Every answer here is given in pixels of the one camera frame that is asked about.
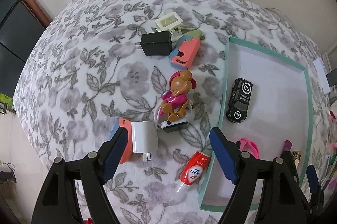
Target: bottle cap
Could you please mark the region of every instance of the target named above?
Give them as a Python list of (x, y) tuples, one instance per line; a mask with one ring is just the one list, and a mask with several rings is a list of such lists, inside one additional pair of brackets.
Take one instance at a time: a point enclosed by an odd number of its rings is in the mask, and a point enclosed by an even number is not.
[(181, 181), (179, 181), (179, 182), (180, 182), (180, 184), (178, 184), (178, 189), (177, 189), (176, 193), (178, 195), (182, 196), (182, 195), (186, 194), (186, 192), (188, 191), (189, 187), (191, 187), (191, 185), (186, 185)]

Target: car windshield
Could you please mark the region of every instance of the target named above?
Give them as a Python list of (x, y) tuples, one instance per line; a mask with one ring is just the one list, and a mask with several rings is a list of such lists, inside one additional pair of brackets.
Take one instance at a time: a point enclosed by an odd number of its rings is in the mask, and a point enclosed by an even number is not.
[(238, 110), (246, 111), (248, 105), (247, 105), (247, 104), (243, 104), (241, 101), (237, 101), (237, 102), (234, 104), (234, 107), (235, 107), (236, 109), (238, 109)]

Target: floor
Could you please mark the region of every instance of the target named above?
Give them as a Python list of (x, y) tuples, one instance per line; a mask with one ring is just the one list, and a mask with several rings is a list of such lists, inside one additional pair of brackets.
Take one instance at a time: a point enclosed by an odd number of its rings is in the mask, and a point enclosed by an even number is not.
[[(37, 196), (48, 173), (31, 146), (16, 115), (0, 115), (0, 161), (15, 166), (17, 183), (14, 202), (27, 223), (31, 223)], [(7, 171), (1, 165), (0, 170)]]

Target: silver screw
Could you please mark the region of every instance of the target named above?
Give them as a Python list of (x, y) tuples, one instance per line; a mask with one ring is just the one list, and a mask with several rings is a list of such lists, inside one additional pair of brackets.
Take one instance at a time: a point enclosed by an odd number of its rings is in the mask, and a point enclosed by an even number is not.
[(88, 158), (95, 158), (97, 156), (96, 152), (90, 152), (88, 153)]
[(61, 157), (56, 157), (56, 158), (54, 159), (54, 163), (56, 163), (56, 164), (60, 163), (61, 161), (62, 161), (62, 158), (61, 158)]
[(282, 158), (276, 158), (275, 161), (276, 161), (278, 164), (282, 164), (282, 163), (283, 163), (283, 159), (282, 159)]
[(243, 158), (250, 158), (250, 153), (248, 152), (242, 152), (241, 155)]

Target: floral bedspread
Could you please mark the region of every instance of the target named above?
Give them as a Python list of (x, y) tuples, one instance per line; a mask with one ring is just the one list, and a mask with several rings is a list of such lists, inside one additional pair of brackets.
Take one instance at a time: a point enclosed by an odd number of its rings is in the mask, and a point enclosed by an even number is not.
[[(141, 155), (119, 165), (105, 189), (121, 223), (217, 223), (219, 213), (199, 210), (197, 190), (178, 198), (174, 188), (197, 150), (217, 125), (229, 36), (258, 43), (308, 68), (314, 107), (309, 163), (318, 173), (331, 141), (329, 102), (313, 60), (317, 45), (277, 15), (245, 0), (72, 0), (52, 21), (22, 71), (14, 104), (22, 127), (42, 162), (57, 156), (83, 158), (109, 137), (114, 119), (153, 120), (160, 95), (175, 72), (167, 57), (147, 57), (135, 43), (155, 31), (154, 20), (176, 11), (183, 31), (201, 29), (205, 39), (191, 69), (195, 118), (188, 129), (159, 133), (159, 150), (144, 163)], [(82, 211), (86, 201), (76, 184)], [(302, 189), (308, 194), (308, 183)], [(252, 223), (254, 212), (247, 218)]]

